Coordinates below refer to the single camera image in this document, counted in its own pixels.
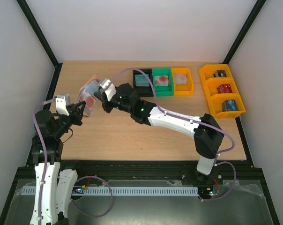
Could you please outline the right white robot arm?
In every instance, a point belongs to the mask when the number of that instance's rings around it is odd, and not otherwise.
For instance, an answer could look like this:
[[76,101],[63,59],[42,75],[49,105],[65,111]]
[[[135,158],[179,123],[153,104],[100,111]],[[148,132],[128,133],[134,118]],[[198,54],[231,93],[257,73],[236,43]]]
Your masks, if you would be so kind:
[[101,84],[94,95],[107,113],[115,108],[127,112],[139,124],[168,128],[193,138],[199,154],[196,179],[202,184],[212,179],[211,171],[224,134],[210,114],[198,117],[168,111],[156,103],[140,99],[128,83],[118,87]]

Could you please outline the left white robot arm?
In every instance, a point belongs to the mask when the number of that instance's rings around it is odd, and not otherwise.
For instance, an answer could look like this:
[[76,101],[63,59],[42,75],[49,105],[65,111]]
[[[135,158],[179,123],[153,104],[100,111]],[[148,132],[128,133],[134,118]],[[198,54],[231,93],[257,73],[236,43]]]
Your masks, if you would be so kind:
[[32,138],[32,163],[36,175],[32,225],[68,225],[68,206],[73,186],[78,178],[75,169],[61,170],[60,162],[64,143],[61,137],[71,131],[72,125],[82,125],[85,101],[69,104],[62,97],[41,103],[54,102],[56,112],[33,111],[36,133]]

